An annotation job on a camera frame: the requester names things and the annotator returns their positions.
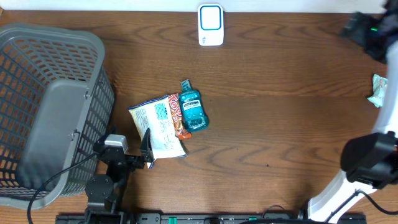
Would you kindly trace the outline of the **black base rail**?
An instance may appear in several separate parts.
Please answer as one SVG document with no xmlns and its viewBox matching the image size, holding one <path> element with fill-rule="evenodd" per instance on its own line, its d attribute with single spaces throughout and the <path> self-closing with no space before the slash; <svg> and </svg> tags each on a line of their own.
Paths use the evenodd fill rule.
<svg viewBox="0 0 398 224">
<path fill-rule="evenodd" d="M 161 215 L 159 213 L 140 213 L 135 215 L 59 215 L 56 224 L 79 223 L 127 223 L 127 224 L 239 224 L 257 220 L 267 220 L 269 223 L 308 223 L 307 220 L 294 220 L 289 213 L 267 213 L 265 215 Z"/>
</svg>

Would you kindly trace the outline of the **white snack bag blue edges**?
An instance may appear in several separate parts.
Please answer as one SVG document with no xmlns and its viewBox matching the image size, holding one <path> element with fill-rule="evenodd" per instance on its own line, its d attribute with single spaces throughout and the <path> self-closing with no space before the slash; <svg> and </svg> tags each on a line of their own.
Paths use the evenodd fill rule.
<svg viewBox="0 0 398 224">
<path fill-rule="evenodd" d="M 187 156 L 179 138 L 175 135 L 175 126 L 167 95 L 132 106 L 129 108 L 129 112 L 141 140 L 144 139 L 147 129 L 150 129 L 150 144 L 154 161 Z M 153 167 L 154 161 L 147 163 L 148 168 Z"/>
</svg>

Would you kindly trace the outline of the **grey plastic basket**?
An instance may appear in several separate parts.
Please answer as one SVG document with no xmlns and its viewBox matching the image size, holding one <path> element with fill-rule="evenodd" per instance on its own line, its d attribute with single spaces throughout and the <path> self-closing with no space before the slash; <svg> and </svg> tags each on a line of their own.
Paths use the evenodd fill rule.
<svg viewBox="0 0 398 224">
<path fill-rule="evenodd" d="M 1 205 L 40 209 L 84 191 L 115 99 L 104 56 L 89 32 L 1 28 Z"/>
</svg>

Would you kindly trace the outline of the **teal mouthwash bottle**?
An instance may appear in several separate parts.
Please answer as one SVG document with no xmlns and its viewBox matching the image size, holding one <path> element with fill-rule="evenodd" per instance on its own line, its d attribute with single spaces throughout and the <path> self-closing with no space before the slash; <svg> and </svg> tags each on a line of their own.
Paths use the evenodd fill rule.
<svg viewBox="0 0 398 224">
<path fill-rule="evenodd" d="M 200 92 L 192 88 L 190 80 L 182 81 L 181 87 L 179 102 L 186 130 L 192 133 L 206 129 L 209 119 L 203 109 Z"/>
</svg>

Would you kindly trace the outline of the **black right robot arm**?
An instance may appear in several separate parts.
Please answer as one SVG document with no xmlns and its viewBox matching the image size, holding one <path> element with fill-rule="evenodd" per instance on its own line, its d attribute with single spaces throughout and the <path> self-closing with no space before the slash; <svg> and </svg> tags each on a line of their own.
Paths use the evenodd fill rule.
<svg viewBox="0 0 398 224">
<path fill-rule="evenodd" d="M 341 169 L 300 211 L 304 223 L 337 223 L 359 200 L 387 185 L 397 184 L 397 1 L 373 17 L 355 12 L 341 35 L 387 65 L 387 90 L 372 133 L 349 140 L 341 154 Z"/>
</svg>

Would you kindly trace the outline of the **mint green snack packet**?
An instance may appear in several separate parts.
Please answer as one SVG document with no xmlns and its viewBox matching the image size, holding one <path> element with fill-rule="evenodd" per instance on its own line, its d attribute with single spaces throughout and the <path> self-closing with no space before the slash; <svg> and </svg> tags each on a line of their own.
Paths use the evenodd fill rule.
<svg viewBox="0 0 398 224">
<path fill-rule="evenodd" d="M 372 82 L 373 95 L 368 97 L 368 101 L 370 101 L 375 107 L 380 108 L 384 104 L 388 79 L 381 77 L 378 74 L 374 74 Z"/>
</svg>

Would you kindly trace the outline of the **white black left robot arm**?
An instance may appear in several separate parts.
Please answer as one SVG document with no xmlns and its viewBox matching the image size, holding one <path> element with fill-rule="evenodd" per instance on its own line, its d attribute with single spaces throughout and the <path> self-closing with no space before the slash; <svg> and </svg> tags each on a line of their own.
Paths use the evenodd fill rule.
<svg viewBox="0 0 398 224">
<path fill-rule="evenodd" d="M 140 156 L 126 154 L 127 149 L 127 140 L 123 135 L 109 133 L 95 142 L 93 151 L 108 168 L 105 174 L 96 174 L 86 183 L 88 205 L 82 221 L 84 224 L 135 222 L 134 216 L 120 210 L 120 206 L 131 172 L 143 169 L 146 163 L 154 161 L 150 129 L 144 133 Z"/>
</svg>

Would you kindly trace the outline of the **orange candy bar wrapper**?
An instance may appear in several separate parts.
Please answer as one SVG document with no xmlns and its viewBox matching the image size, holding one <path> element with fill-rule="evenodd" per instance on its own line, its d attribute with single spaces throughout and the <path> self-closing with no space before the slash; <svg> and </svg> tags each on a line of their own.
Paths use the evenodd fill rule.
<svg viewBox="0 0 398 224">
<path fill-rule="evenodd" d="M 185 129 L 182 123 L 182 111 L 179 103 L 179 94 L 174 93 L 168 95 L 168 99 L 176 137 L 178 137 L 179 140 L 191 138 L 192 134 Z"/>
</svg>

